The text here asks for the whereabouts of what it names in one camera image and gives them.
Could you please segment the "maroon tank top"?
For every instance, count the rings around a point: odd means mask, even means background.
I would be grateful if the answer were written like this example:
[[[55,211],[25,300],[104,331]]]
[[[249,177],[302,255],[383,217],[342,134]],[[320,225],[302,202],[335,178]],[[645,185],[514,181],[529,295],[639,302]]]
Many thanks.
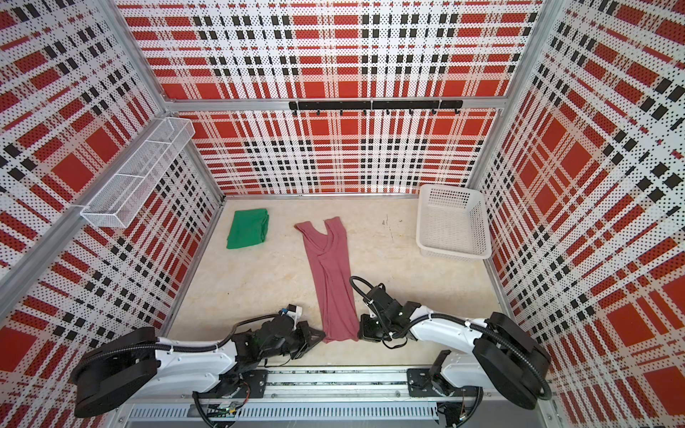
[[[321,233],[310,221],[294,228],[303,236],[317,294],[325,342],[358,340],[355,292],[350,285],[351,265],[347,231],[339,217],[324,221]]]

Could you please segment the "green tank top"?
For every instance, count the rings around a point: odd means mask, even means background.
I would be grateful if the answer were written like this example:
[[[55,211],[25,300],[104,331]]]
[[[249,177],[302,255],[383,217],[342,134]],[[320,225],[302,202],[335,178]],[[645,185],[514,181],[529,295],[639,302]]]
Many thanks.
[[[268,230],[267,209],[236,210],[227,238],[227,248],[237,250],[263,244]]]

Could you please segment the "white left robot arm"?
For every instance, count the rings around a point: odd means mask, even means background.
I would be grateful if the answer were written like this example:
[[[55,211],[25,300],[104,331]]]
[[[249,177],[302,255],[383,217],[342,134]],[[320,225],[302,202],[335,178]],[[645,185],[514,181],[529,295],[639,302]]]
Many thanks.
[[[326,339],[298,308],[236,323],[217,342],[173,341],[142,327],[85,354],[71,371],[73,415],[99,417],[130,399],[234,399],[229,411],[263,396],[266,362],[299,360]]]

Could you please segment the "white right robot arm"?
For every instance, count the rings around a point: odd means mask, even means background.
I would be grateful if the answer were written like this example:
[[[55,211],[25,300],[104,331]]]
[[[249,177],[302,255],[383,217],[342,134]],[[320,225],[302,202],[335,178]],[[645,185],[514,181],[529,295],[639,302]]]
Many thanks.
[[[494,389],[519,408],[532,410],[553,394],[547,380],[551,356],[501,312],[486,319],[463,319],[415,301],[401,304],[384,284],[352,276],[351,288],[369,313],[360,318],[359,337],[389,350],[410,342],[431,342],[443,349],[426,370],[409,373],[410,395],[452,397],[463,390]],[[363,292],[360,287],[368,285]]]

